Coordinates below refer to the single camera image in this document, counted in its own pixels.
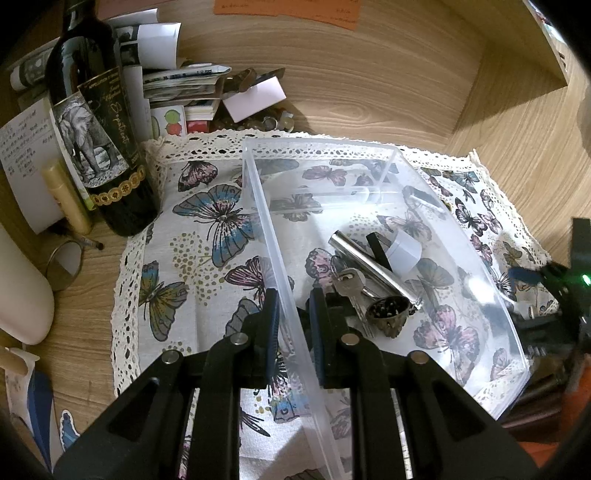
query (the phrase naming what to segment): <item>pink sticky note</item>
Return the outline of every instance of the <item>pink sticky note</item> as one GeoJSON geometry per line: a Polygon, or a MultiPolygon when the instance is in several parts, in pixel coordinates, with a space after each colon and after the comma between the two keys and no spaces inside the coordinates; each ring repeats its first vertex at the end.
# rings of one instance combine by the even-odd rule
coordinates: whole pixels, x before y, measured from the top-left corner
{"type": "Polygon", "coordinates": [[[228,113],[235,122],[244,120],[264,108],[285,100],[285,93],[277,77],[250,87],[246,92],[237,93],[223,100],[228,113]]]}

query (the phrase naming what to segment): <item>transparent container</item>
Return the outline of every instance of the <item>transparent container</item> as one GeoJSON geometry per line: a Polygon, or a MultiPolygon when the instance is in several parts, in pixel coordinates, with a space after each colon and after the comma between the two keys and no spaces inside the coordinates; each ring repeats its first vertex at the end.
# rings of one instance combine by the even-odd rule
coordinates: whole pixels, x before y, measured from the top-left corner
{"type": "MultiPolygon", "coordinates": [[[[304,308],[313,286],[327,287],[331,268],[339,268],[328,246],[336,230],[370,254],[365,236],[373,231],[393,239],[403,229],[421,242],[421,260],[401,281],[423,298],[423,307],[395,339],[372,328],[382,350],[425,350],[473,396],[496,388],[487,408],[494,418],[519,395],[528,364],[502,298],[448,208],[396,147],[248,139],[242,181],[244,213],[251,214],[256,240],[267,252],[265,285],[281,299],[280,348],[294,402],[325,478],[350,476],[350,435],[335,428],[335,409],[343,411],[346,397],[320,388],[297,307],[304,308]],[[510,374],[507,382],[493,382],[500,371],[510,374]]],[[[371,279],[368,286],[385,294],[371,279]]],[[[348,319],[361,330],[355,321],[348,319]]]]}

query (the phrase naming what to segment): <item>wine bottle label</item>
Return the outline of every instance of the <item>wine bottle label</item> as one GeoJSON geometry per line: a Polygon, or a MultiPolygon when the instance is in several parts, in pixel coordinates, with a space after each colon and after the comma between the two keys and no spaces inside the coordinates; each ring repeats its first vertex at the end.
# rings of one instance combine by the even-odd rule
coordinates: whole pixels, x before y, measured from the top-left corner
{"type": "Polygon", "coordinates": [[[110,205],[113,202],[120,201],[131,193],[133,189],[139,187],[140,182],[146,178],[146,171],[143,165],[140,165],[137,171],[133,172],[128,180],[119,183],[119,186],[113,187],[108,192],[91,194],[90,198],[96,206],[110,205]]]}
{"type": "Polygon", "coordinates": [[[72,163],[87,188],[117,178],[139,159],[117,68],[78,85],[53,107],[72,163]]]}

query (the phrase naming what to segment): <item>silver metal tube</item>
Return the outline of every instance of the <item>silver metal tube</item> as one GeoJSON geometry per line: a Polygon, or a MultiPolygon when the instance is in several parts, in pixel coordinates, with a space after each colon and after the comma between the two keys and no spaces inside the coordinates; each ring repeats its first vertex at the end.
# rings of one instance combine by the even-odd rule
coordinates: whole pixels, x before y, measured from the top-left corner
{"type": "Polygon", "coordinates": [[[410,291],[402,280],[363,252],[340,230],[337,230],[332,234],[329,239],[329,245],[337,252],[340,252],[348,259],[355,262],[365,274],[371,276],[374,280],[378,280],[386,288],[399,291],[403,296],[409,299],[412,305],[418,307],[419,304],[422,303],[421,299],[410,291]]]}

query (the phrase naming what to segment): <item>key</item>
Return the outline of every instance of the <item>key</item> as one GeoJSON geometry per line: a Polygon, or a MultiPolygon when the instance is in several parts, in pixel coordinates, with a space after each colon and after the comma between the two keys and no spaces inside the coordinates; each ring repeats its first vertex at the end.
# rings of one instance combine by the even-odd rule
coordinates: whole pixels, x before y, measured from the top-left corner
{"type": "Polygon", "coordinates": [[[362,291],[365,287],[365,277],[356,268],[347,268],[339,273],[333,283],[337,293],[347,297],[357,313],[359,322],[363,328],[365,336],[374,337],[369,322],[365,318],[362,303],[362,291]]]}

